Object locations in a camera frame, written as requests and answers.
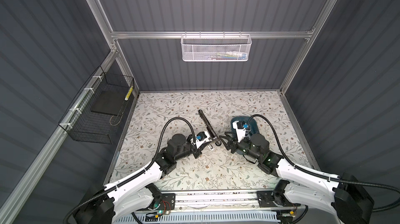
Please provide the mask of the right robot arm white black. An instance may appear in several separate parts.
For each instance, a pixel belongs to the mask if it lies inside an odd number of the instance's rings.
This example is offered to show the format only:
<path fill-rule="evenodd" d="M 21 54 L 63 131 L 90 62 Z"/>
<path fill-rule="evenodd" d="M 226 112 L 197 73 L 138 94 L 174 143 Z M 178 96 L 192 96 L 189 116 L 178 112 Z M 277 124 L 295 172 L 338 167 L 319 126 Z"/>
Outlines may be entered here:
<path fill-rule="evenodd" d="M 271 151 L 259 133 L 227 132 L 220 139 L 228 151 L 250 157 L 261 171 L 280 178 L 272 193 L 277 205 L 290 202 L 317 208 L 336 215 L 344 224 L 370 222 L 375 201 L 365 189 L 367 184 L 354 176 L 327 174 L 295 164 Z"/>

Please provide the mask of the black stapler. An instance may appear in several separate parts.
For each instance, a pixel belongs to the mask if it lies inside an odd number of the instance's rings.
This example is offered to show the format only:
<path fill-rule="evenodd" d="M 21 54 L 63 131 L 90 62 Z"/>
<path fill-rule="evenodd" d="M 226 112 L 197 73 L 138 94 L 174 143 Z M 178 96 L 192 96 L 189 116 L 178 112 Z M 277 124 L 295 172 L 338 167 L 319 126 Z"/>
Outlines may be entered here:
<path fill-rule="evenodd" d="M 204 115 L 203 111 L 201 109 L 199 109 L 199 116 L 200 118 L 203 120 L 206 129 L 208 131 L 208 133 L 210 134 L 210 139 L 217 145 L 217 146 L 221 146 L 222 145 L 222 141 L 219 139 L 219 137 L 217 136 L 216 132 L 214 131 L 214 129 L 212 128 L 210 122 L 208 121 L 208 119 L 206 118 L 206 116 Z"/>

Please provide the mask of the teal plastic tray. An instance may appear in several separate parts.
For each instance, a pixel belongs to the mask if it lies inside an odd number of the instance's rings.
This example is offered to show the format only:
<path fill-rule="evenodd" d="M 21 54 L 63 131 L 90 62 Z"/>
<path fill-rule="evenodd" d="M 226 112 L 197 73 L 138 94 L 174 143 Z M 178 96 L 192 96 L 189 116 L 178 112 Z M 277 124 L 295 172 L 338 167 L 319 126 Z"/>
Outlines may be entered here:
<path fill-rule="evenodd" d="M 245 132 L 243 129 L 243 125 L 247 124 L 249 117 L 246 116 L 238 116 L 234 117 L 231 120 L 231 131 L 233 132 L 234 139 L 237 141 L 241 141 L 245 137 Z M 259 128 L 255 119 L 250 121 L 250 131 L 247 133 L 248 136 L 251 136 L 259 132 Z"/>

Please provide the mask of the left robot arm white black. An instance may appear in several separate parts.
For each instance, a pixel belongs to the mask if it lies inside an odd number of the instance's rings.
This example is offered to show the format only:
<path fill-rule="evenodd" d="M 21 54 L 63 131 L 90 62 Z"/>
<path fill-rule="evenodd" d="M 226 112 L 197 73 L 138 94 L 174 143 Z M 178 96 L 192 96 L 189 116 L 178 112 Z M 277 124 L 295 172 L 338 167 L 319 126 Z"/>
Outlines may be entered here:
<path fill-rule="evenodd" d="M 100 195 L 90 201 L 86 195 L 72 217 L 77 224 L 112 224 L 118 219 L 137 210 L 146 208 L 158 209 L 161 192 L 155 182 L 171 173 L 177 166 L 177 161 L 193 155 L 198 158 L 202 150 L 212 142 L 207 131 L 200 132 L 196 137 L 175 134 L 168 140 L 167 146 L 160 150 L 154 163 L 109 183 L 97 192 Z"/>

